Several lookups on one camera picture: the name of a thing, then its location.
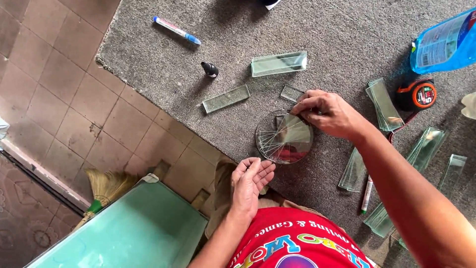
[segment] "straw broom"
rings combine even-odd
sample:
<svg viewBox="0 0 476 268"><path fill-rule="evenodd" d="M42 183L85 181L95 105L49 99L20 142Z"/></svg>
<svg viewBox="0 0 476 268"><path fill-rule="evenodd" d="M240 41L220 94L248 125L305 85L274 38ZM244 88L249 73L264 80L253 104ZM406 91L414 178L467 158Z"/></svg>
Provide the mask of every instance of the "straw broom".
<svg viewBox="0 0 476 268"><path fill-rule="evenodd" d="M94 201L72 232L78 230L103 207L121 197L139 181L138 176L124 171L103 173L95 168L88 168L85 172L91 182Z"/></svg>

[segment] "red t-shirt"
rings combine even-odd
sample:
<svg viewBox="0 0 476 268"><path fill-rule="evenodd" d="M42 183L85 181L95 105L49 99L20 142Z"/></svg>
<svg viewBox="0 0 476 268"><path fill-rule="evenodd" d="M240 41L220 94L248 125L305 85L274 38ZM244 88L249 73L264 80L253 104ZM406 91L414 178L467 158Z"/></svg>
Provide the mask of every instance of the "red t-shirt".
<svg viewBox="0 0 476 268"><path fill-rule="evenodd" d="M290 207L258 210L229 268L370 268L371 261L336 224Z"/></svg>

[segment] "circular glass piece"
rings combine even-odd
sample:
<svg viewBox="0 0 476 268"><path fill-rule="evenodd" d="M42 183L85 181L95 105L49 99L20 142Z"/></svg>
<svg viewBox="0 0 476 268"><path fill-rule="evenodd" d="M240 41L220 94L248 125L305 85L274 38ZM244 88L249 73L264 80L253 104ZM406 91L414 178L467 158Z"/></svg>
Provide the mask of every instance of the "circular glass piece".
<svg viewBox="0 0 476 268"><path fill-rule="evenodd" d="M276 164L291 164L310 151L313 131L307 122L289 114L289 110L278 110L259 122L255 140L259 152L266 159Z"/></svg>

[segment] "hand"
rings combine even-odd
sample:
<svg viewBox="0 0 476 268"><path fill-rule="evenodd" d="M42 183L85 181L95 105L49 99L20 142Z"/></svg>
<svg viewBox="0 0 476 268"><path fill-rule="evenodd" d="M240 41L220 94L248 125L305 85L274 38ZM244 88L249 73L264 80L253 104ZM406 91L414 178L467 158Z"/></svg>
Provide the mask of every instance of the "hand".
<svg viewBox="0 0 476 268"><path fill-rule="evenodd" d="M231 174L234 188L230 213L250 223L258 211L258 195L274 177L276 165L258 157L242 160Z"/></svg>
<svg viewBox="0 0 476 268"><path fill-rule="evenodd" d="M373 126L339 95L322 90L304 93L291 110L291 114L298 113L325 133L353 143Z"/></svg>

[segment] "black tape measure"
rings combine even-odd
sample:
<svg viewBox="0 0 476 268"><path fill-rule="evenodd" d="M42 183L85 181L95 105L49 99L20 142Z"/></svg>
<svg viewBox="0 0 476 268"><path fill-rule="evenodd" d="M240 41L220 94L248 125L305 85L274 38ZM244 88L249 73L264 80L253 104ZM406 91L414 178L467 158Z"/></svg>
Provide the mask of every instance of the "black tape measure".
<svg viewBox="0 0 476 268"><path fill-rule="evenodd" d="M397 90L395 101L402 111L426 110L436 102L435 81L432 78L427 78L410 84L405 83Z"/></svg>

